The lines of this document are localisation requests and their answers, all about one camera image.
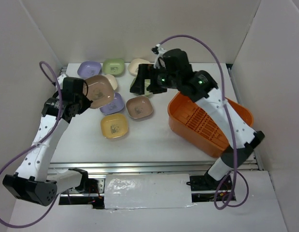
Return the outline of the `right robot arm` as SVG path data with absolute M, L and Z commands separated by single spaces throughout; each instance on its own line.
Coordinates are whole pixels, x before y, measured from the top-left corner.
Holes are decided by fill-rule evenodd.
M 226 136 L 229 146 L 204 175 L 210 189 L 221 185 L 229 171 L 238 168 L 262 142 L 265 135 L 246 124 L 225 98 L 222 87 L 206 71 L 193 71 L 187 53 L 179 48 L 165 50 L 159 44 L 152 48 L 153 64 L 140 64 L 130 92 L 146 90 L 153 94 L 177 89 L 204 110 Z

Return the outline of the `yellow plate front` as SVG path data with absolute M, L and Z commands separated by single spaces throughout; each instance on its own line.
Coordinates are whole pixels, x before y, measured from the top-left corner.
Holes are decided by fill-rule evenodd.
M 127 118 L 120 113 L 105 116 L 100 122 L 101 132 L 107 139 L 122 137 L 128 132 Z

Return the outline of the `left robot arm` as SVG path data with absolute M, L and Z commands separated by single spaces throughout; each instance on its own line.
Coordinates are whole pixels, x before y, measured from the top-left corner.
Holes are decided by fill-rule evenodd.
M 72 118 L 87 110 L 91 101 L 83 89 L 83 79 L 66 77 L 59 90 L 49 98 L 42 110 L 33 148 L 13 175 L 5 175 L 2 184 L 17 199 L 48 206 L 57 194 L 74 188 L 79 193 L 90 187 L 88 172 L 70 168 L 48 178 L 48 169 L 57 144 Z

